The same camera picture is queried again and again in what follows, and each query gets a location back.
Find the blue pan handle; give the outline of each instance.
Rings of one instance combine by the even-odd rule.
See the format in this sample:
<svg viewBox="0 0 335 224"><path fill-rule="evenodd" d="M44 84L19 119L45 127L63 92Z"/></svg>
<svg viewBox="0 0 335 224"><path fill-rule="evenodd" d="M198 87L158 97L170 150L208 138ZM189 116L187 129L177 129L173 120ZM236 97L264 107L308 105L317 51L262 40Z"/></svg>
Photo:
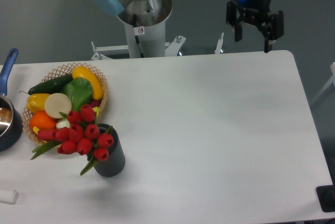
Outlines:
<svg viewBox="0 0 335 224"><path fill-rule="evenodd" d="M0 72L0 95L7 95L7 81L19 51L11 49Z"/></svg>

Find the orange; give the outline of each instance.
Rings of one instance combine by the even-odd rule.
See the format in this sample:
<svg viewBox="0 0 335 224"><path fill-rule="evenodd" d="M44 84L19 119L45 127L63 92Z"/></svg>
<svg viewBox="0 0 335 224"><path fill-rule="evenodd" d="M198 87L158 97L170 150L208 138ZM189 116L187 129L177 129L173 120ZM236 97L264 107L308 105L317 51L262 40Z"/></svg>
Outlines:
<svg viewBox="0 0 335 224"><path fill-rule="evenodd" d="M56 127L56 120L51 118L45 111L35 113L29 122L29 127L33 131L34 127L38 129L54 129Z"/></svg>

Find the warning sticker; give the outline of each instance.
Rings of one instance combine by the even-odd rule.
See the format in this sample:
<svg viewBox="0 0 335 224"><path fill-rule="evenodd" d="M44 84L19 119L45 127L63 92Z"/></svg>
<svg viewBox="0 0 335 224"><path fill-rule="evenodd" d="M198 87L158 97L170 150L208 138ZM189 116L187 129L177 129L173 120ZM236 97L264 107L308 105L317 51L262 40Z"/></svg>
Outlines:
<svg viewBox="0 0 335 224"><path fill-rule="evenodd" d="M145 33L145 30L143 26L134 28L135 36L144 35L144 33Z"/></svg>

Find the gray floor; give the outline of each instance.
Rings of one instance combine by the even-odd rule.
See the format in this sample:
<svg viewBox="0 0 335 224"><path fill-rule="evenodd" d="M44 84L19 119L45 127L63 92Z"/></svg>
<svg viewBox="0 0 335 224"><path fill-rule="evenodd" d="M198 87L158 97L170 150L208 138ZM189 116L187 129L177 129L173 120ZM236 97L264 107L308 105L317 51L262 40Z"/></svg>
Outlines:
<svg viewBox="0 0 335 224"><path fill-rule="evenodd" d="M166 40L187 38L185 54L212 53L225 32L227 53L262 51L263 37L244 26L235 43L225 24L229 0L173 0L166 23ZM283 10L285 35L274 49L289 50L310 100L331 76L335 61L334 0L272 0L271 10ZM17 63L89 60L90 41L96 46L126 44L121 23L98 9L92 0L0 0L0 64L10 48L20 51ZM328 161L335 157L335 92L312 111Z"/></svg>

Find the wicker basket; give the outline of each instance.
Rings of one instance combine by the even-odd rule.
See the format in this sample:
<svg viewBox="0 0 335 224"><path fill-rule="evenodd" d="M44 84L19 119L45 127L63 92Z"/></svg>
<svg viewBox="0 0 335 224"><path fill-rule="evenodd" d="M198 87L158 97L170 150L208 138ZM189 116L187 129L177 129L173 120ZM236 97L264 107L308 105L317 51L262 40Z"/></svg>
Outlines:
<svg viewBox="0 0 335 224"><path fill-rule="evenodd" d="M100 113L98 118L102 115L106 102L107 102L107 96L108 96L108 84L107 84L107 80L104 76L104 74L97 69L96 67L93 67L91 65L88 65L86 63L69 63L67 65L62 65L59 66L57 69L53 69L51 72L49 72L48 76L45 76L44 79L41 81L41 83L47 81L47 80L51 80L54 79L55 77L59 77L59 76L64 76L66 74L71 74L72 71L74 70L74 68L76 68L77 66L84 66L88 69L90 69L98 78L98 80L100 81L102 87L103 87L103 99L101 101L100 104ZM22 114L22 121L23 121L23 131L26 133L26 135L29 137L29 139L31 139L33 142L35 142L37 145L42 145L44 144L44 141L40 140L37 138L36 134L30 129L29 127L29 123L30 123L30 119L33 116L33 113L31 111L29 111L27 108L24 108L24 112Z"/></svg>

